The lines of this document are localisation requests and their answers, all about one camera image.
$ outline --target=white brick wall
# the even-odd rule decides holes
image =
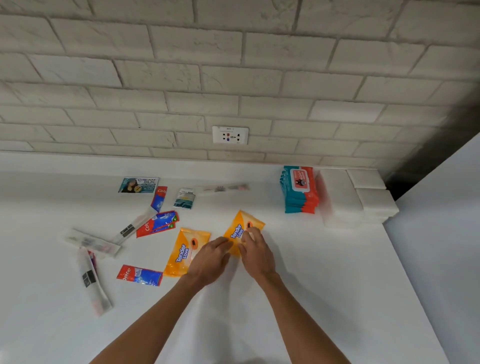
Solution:
[[[478,103],[480,2],[298,5],[0,0],[0,150],[386,176],[476,133],[452,115]],[[214,125],[248,127],[248,145],[213,144]]]

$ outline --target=hand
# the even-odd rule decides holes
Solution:
[[[199,289],[215,282],[230,259],[230,253],[227,252],[232,244],[223,236],[205,244],[190,263],[185,276],[190,277]]]
[[[244,243],[238,244],[241,261],[248,274],[257,283],[272,274],[276,274],[273,253],[258,228],[247,228],[247,231],[242,234],[241,240]]]

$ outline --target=orange wet wipes pack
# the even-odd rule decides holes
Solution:
[[[210,233],[207,231],[180,228],[163,274],[168,277],[180,277],[187,273],[191,260],[209,239]]]
[[[246,228],[256,227],[260,230],[263,229],[265,223],[252,215],[247,214],[245,211],[240,210],[232,221],[232,224],[227,229],[224,237],[233,241],[233,246],[230,248],[229,253],[235,256],[240,256],[240,250],[237,244],[241,244],[241,235]]]

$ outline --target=left hand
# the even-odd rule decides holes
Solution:
[[[220,236],[205,244],[190,263],[187,274],[199,288],[215,282],[224,272],[233,242]]]

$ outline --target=wall socket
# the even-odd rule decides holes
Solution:
[[[233,126],[213,126],[213,142],[226,144],[247,144],[248,128]]]

